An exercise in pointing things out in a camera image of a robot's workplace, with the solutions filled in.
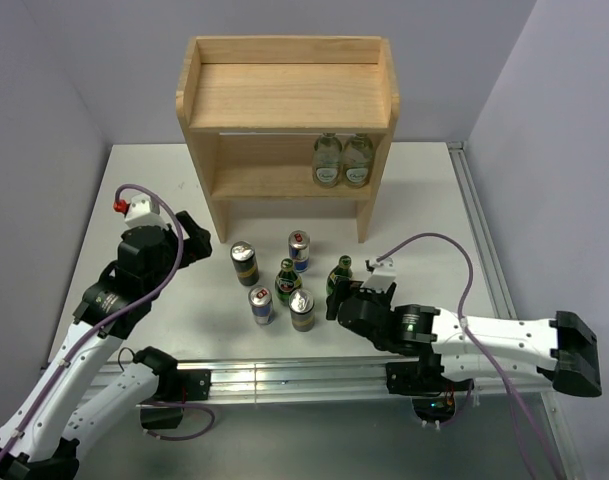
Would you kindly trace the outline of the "green Perrier bottle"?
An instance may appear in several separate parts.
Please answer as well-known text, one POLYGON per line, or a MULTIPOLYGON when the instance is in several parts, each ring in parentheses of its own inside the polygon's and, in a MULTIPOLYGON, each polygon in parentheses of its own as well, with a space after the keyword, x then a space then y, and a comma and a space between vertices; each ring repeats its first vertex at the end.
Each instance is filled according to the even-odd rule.
POLYGON ((281 304, 287 305, 291 294, 302 287, 302 279, 292 259, 285 258, 275 278, 275 291, 281 304))
POLYGON ((337 265, 330 271, 326 280, 326 294, 332 295, 337 284, 342 280, 351 280, 353 273, 351 270, 352 259, 349 255, 342 255, 337 265))

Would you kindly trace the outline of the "black gold can front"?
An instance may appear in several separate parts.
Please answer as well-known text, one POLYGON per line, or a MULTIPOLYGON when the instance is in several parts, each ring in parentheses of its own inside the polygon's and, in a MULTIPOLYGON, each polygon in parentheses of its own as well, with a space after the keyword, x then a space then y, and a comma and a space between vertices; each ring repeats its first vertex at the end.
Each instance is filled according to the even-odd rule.
POLYGON ((306 289, 294 290, 288 301, 292 326, 299 332, 310 331, 315 325, 315 300, 306 289))

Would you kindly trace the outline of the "black gold can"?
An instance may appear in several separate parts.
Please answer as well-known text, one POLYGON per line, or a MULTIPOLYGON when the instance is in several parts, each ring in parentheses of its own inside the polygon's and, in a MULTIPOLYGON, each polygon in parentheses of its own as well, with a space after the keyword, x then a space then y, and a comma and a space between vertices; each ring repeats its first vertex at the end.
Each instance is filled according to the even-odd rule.
POLYGON ((306 289, 294 290, 288 301, 292 326, 299 332, 310 331, 315 325, 315 300, 306 289))
POLYGON ((246 241, 235 242, 230 249, 238 281, 243 286, 253 286, 259 281, 259 269, 255 248, 246 241))

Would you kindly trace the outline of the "blue silver can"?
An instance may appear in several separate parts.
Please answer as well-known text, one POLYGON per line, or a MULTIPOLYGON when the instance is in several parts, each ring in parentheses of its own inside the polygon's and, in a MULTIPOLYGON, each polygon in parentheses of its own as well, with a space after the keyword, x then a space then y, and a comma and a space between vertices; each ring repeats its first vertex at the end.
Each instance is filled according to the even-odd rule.
POLYGON ((251 289, 248 302, 258 325, 269 325, 274 320, 273 296, 268 288, 258 285, 251 289))
POLYGON ((303 230, 295 230, 288 238, 289 257, 293 261, 295 271, 303 273, 309 266, 310 237, 303 230))

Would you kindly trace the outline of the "blue silver can front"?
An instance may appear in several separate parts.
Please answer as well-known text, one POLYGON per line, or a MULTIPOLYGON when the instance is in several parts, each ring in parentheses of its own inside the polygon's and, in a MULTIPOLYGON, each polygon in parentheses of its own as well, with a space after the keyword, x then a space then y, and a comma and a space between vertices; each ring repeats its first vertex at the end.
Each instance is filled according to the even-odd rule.
POLYGON ((274 320, 273 296, 268 288, 258 285, 251 289, 248 302, 258 325, 269 325, 274 320))

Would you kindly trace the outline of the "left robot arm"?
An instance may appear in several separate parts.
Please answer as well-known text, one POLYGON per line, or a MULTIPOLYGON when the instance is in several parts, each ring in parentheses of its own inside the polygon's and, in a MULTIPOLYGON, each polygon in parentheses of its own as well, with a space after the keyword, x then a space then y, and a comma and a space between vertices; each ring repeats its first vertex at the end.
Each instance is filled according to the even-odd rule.
POLYGON ((82 397, 175 273, 212 253, 211 235, 185 211, 131 226, 117 257, 83 294, 47 370, 0 428, 0 478, 71 479, 83 454, 142 402, 179 399, 183 378, 171 355, 147 347, 89 402, 82 397))

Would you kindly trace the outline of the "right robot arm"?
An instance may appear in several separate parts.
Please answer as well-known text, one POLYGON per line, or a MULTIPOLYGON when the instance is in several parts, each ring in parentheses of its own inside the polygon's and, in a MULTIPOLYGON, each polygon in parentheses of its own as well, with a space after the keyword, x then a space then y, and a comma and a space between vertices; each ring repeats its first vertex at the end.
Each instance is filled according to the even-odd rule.
POLYGON ((386 366, 391 394, 459 392, 493 378, 548 381, 555 391, 580 398, 602 394, 597 336, 573 312, 543 320, 460 318, 433 306, 393 307, 394 292, 343 280, 326 299, 327 319, 398 355, 386 366))

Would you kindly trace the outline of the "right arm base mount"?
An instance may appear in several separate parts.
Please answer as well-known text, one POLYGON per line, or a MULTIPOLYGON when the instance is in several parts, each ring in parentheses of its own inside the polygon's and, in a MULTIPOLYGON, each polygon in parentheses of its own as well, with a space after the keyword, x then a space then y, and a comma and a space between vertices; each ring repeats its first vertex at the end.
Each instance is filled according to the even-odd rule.
POLYGON ((475 387, 471 378, 453 381, 442 375, 441 367, 420 361, 388 362, 385 374, 388 393, 409 397, 419 425, 435 431, 454 423, 470 403, 475 387))

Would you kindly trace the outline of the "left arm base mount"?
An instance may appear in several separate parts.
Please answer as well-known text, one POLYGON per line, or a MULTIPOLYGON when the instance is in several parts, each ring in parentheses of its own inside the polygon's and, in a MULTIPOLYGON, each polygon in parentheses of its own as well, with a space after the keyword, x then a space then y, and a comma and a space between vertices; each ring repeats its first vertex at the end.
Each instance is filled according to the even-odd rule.
MULTIPOLYGON (((164 374, 153 402, 179 403, 203 402, 209 397, 211 371, 208 369, 176 370, 164 374)), ((184 420, 187 411, 180 407, 154 407, 146 404, 140 410, 140 424, 145 430, 162 433, 175 430, 184 420)))

